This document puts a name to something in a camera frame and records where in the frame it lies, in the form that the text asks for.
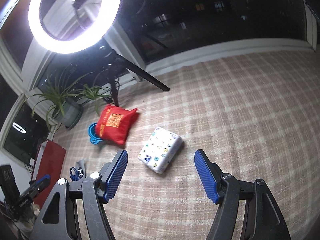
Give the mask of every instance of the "metal bolt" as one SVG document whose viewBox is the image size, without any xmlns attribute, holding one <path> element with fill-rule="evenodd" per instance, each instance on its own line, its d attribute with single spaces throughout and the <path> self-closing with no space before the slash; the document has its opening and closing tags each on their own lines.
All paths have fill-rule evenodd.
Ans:
<svg viewBox="0 0 320 240">
<path fill-rule="evenodd" d="M 66 179 L 64 179 L 64 178 L 58 179 L 58 181 L 57 181 L 57 183 L 59 185 L 63 185 L 63 184 L 65 184 L 65 182 L 66 182 Z"/>
<path fill-rule="evenodd" d="M 229 173 L 223 173 L 223 174 L 222 174 L 222 177 L 223 177 L 224 179 L 230 179 L 230 178 L 231 178 L 231 174 L 229 174 Z"/>
<path fill-rule="evenodd" d="M 100 177 L 100 173 L 98 173 L 98 172 L 93 172 L 90 174 L 91 179 L 97 179 L 99 177 Z"/>
<path fill-rule="evenodd" d="M 257 184 L 258 184 L 258 185 L 264 185 L 265 182 L 264 182 L 263 179 L 257 179 Z"/>
</svg>

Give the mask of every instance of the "black tripod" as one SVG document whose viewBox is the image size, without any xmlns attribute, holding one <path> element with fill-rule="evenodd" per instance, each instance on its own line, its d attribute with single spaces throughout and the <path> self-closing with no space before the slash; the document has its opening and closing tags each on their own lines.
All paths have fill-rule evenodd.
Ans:
<svg viewBox="0 0 320 240">
<path fill-rule="evenodd" d="M 89 47 L 87 52 L 95 56 L 96 64 L 99 64 L 101 71 L 104 71 L 105 78 L 108 80 L 108 83 L 111 86 L 111 96 L 114 100 L 116 106 L 119 106 L 118 103 L 118 87 L 116 84 L 116 77 L 114 75 L 113 66 L 120 65 L 122 67 L 131 70 L 136 73 L 138 76 L 154 84 L 163 91 L 169 91 L 170 88 L 164 85 L 162 82 L 157 80 L 155 77 L 151 76 L 149 73 L 138 67 L 137 65 L 131 63 L 129 60 L 125 59 L 121 55 L 112 49 L 109 44 L 102 38 L 94 46 Z"/>
</svg>

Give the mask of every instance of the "blue cable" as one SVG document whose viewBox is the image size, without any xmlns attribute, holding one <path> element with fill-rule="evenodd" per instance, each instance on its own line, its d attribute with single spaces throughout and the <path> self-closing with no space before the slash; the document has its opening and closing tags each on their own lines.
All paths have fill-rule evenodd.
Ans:
<svg viewBox="0 0 320 240">
<path fill-rule="evenodd" d="M 71 168 L 70 168 L 70 179 L 71 179 L 72 181 L 77 181 L 77 180 L 79 180 L 78 172 L 77 172 L 77 170 L 76 170 L 75 167 L 71 167 Z"/>
</svg>

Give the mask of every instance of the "glass pane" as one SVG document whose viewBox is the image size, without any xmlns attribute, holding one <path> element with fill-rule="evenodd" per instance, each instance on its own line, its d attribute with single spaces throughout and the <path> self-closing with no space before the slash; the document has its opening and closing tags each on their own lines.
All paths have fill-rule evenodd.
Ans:
<svg viewBox="0 0 320 240">
<path fill-rule="evenodd" d="M 37 114 L 32 117 L 31 111 L 27 104 L 23 104 L 4 143 L 9 153 L 27 165 L 30 158 L 35 159 L 39 145 L 49 135 L 45 120 Z"/>
<path fill-rule="evenodd" d="M 67 40 L 78 36 L 81 32 L 83 32 L 83 30 L 78 27 L 68 36 Z M 82 88 L 84 84 L 88 84 L 89 86 L 103 86 L 107 84 L 108 81 L 105 77 L 106 72 L 104 71 L 106 67 L 112 67 L 113 74 L 117 78 L 129 73 L 129 71 L 121 65 L 110 66 L 108 64 L 109 62 L 99 60 L 99 58 L 102 57 L 98 50 L 99 47 L 92 46 L 73 54 L 54 53 L 38 82 L 38 88 L 44 91 L 48 84 L 48 77 L 50 77 L 50 82 L 54 84 L 55 78 L 57 76 L 60 77 L 62 73 L 64 73 L 64 76 L 69 77 L 64 83 L 64 87 L 71 85 L 77 78 L 90 73 L 82 78 L 75 88 Z"/>
<path fill-rule="evenodd" d="M 18 95 L 0 75 L 0 130 L 17 98 Z"/>
<path fill-rule="evenodd" d="M 55 1 L 44 0 L 42 2 L 42 16 L 47 14 Z M 24 59 L 33 39 L 28 22 L 29 4 L 30 0 L 20 0 L 0 31 L 4 44 L 20 69 L 23 67 Z"/>
<path fill-rule="evenodd" d="M 146 63 L 225 41 L 306 40 L 302 0 L 123 0 L 118 20 Z"/>
</svg>

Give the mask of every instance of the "red bag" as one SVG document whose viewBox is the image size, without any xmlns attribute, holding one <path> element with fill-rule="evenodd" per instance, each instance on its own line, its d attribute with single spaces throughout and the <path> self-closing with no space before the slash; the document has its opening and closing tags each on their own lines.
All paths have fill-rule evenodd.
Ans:
<svg viewBox="0 0 320 240">
<path fill-rule="evenodd" d="M 124 145 L 130 126 L 138 118 L 137 110 L 138 108 L 128 111 L 118 106 L 107 105 L 96 125 L 96 135 L 103 140 Z"/>
</svg>

